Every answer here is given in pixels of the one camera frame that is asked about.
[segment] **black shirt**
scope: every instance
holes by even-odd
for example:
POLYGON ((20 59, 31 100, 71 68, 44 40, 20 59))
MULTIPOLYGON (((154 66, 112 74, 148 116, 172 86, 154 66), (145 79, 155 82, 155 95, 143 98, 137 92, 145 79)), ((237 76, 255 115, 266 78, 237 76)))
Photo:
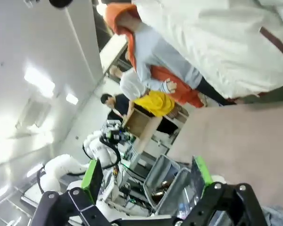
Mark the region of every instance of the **black shirt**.
MULTIPOLYGON (((124 94, 119 94, 115 96, 115 100, 116 101, 114 104, 114 108, 118 110, 118 112, 121 115, 127 114, 128 109, 129 109, 129 99, 124 94)), ((154 116, 152 113, 148 112, 146 109, 144 109, 143 107, 137 104, 135 104, 134 107, 149 117, 154 116)))

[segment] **black round object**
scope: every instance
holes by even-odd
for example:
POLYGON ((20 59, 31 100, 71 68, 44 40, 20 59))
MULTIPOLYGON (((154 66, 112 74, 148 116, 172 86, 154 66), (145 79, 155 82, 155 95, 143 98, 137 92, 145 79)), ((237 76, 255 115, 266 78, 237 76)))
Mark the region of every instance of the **black round object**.
POLYGON ((70 5, 72 0, 49 0, 50 4, 56 8, 65 8, 70 5))

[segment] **person in orange hoodie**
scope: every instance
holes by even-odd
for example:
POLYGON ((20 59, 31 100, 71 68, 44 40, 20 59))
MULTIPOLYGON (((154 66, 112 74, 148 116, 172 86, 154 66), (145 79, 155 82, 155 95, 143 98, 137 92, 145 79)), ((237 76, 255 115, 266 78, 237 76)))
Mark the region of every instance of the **person in orange hoodie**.
POLYGON ((221 105, 235 104, 218 94, 195 67, 144 24, 135 5, 110 3, 104 19, 116 34, 127 36, 129 60, 146 87, 168 93, 181 104, 203 106, 197 91, 221 105))

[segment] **gray sleeve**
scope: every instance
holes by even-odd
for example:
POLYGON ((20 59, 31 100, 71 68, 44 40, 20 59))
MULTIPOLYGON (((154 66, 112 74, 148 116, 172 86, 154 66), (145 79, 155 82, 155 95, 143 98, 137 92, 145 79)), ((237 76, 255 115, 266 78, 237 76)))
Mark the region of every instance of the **gray sleeve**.
POLYGON ((136 72, 142 84, 148 87, 149 89, 161 91, 164 93, 171 93, 166 86, 166 81, 159 81, 157 79, 152 78, 150 65, 137 64, 136 72))

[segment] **orange hood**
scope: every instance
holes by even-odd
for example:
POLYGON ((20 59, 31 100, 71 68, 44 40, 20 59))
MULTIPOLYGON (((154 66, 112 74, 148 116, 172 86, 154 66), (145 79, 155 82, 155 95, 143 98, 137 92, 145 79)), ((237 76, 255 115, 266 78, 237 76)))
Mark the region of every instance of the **orange hood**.
POLYGON ((129 13, 131 16, 135 18, 140 19, 136 5, 130 3, 108 4, 104 19, 114 33, 118 35, 125 34, 127 36, 129 61, 131 62, 132 66, 136 69, 136 60, 134 56, 134 51, 135 51, 134 35, 129 29, 117 25, 118 18, 125 12, 129 13))

